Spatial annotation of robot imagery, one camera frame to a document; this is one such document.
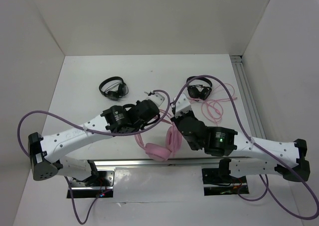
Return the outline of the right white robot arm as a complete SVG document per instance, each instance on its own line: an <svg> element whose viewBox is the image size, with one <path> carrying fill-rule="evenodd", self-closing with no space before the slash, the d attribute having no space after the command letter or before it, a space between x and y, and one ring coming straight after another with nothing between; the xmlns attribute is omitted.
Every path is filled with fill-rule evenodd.
<svg viewBox="0 0 319 226"><path fill-rule="evenodd" d="M247 138L233 129L206 126L193 111L173 111L171 118L191 150L220 157L217 176L222 182L247 175L275 174L292 182L307 181L310 164L306 160L307 142L276 142Z"/></svg>

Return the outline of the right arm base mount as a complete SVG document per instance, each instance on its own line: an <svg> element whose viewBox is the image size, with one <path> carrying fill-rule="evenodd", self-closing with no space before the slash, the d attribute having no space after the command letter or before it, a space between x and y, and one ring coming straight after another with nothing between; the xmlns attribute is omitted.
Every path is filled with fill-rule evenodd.
<svg viewBox="0 0 319 226"><path fill-rule="evenodd" d="M237 195L238 189L241 194L249 194L246 177L221 178L217 168L202 168L201 171L204 196Z"/></svg>

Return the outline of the pink headphones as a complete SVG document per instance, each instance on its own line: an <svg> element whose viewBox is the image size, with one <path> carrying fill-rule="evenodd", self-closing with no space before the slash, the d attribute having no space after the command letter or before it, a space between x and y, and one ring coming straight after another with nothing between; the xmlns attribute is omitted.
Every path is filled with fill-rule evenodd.
<svg viewBox="0 0 319 226"><path fill-rule="evenodd" d="M164 162L175 157L182 144L182 135L171 121L172 114L167 113L162 122L169 125L165 134L151 136L152 142L144 142L141 134L134 136L137 145L152 160Z"/></svg>

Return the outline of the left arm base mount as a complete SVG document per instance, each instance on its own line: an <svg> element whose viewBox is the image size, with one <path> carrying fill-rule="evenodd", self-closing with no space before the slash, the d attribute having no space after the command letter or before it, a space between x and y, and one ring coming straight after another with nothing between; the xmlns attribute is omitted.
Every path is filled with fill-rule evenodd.
<svg viewBox="0 0 319 226"><path fill-rule="evenodd" d="M83 182L77 182L70 178L69 182L75 199L93 199L96 196L99 198L112 198L114 194L113 186L115 179L115 169L106 168L99 170L98 178L86 186Z"/></svg>

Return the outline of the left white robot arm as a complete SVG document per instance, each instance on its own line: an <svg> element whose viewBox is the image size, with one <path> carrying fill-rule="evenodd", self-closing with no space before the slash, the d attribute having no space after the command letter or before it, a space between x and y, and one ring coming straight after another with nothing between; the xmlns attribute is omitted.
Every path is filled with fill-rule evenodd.
<svg viewBox="0 0 319 226"><path fill-rule="evenodd" d="M147 98L136 104L112 106L80 128L72 128L54 135L32 133L28 137L28 151L33 179L43 181L55 175L69 176L77 182L92 186L99 173L92 160L67 157L81 147L109 139L113 134L129 134L144 129L154 117L159 117L159 107L164 98Z"/></svg>

